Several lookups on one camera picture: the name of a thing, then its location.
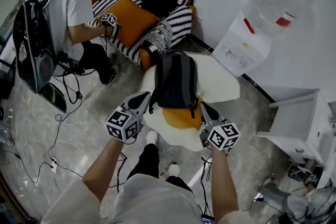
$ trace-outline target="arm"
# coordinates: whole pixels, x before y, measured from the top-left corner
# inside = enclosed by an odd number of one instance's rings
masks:
[[[106,34],[107,36],[110,36],[113,33],[113,27],[86,27],[85,24],[81,24],[77,26],[69,26],[68,31],[72,44],[77,44]]]
[[[122,141],[111,139],[82,179],[82,182],[100,202],[111,183],[123,145]]]
[[[225,215],[238,211],[238,198],[225,151],[212,149],[212,207],[216,223]]]

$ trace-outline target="shoe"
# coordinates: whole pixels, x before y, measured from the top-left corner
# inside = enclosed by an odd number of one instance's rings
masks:
[[[146,145],[154,144],[156,145],[159,135],[156,131],[151,130],[146,136]]]
[[[169,176],[177,177],[180,175],[180,171],[180,166],[177,163],[172,163],[168,169]]]
[[[117,59],[117,57],[116,57],[115,54],[110,54],[109,62],[110,62],[110,65],[111,65],[111,66],[114,65],[114,62],[115,62],[116,59]]]
[[[118,74],[119,74],[119,70],[120,70],[119,66],[114,66],[114,67],[111,68],[111,71],[112,71],[111,78],[110,78],[110,80],[109,80],[108,83],[104,84],[104,86],[105,86],[106,89],[109,88],[109,87],[111,87],[111,85],[117,79]]]

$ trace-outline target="white sneaker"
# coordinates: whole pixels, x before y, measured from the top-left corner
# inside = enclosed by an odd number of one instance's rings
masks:
[[[180,166],[177,163],[173,163],[169,166],[168,173],[169,176],[179,176],[180,175]]]
[[[151,130],[146,136],[146,145],[154,144],[156,145],[159,135],[156,131]]]

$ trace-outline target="man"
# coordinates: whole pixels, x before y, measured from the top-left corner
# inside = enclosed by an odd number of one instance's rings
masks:
[[[79,61],[79,67],[96,69],[101,83],[109,86],[116,78],[116,69],[111,67],[104,48],[90,40],[112,35],[113,27],[85,26],[93,20],[91,0],[50,0],[45,15],[56,55],[64,51]]]
[[[178,177],[180,168],[173,164],[170,177],[159,179],[158,134],[148,133],[147,146],[130,173],[124,190],[114,203],[110,223],[172,224],[202,223],[194,195]],[[111,183],[123,142],[112,138],[85,173],[82,181],[70,184],[45,215],[42,224],[98,223],[99,207]],[[219,224],[251,224],[247,212],[238,211],[238,200],[224,151],[212,147],[212,205]]]

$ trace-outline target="white t-shirt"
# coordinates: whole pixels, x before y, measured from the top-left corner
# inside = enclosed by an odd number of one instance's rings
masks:
[[[50,208],[41,224],[102,223],[98,198],[82,181],[72,182]],[[166,181],[142,174],[132,176],[114,202],[109,224],[202,224],[193,194]],[[251,224],[247,212],[227,214],[219,224]]]
[[[93,20],[91,0],[50,0],[44,11],[56,55],[65,51],[72,59],[79,61],[83,54],[83,46],[72,45],[68,26],[77,26]]]

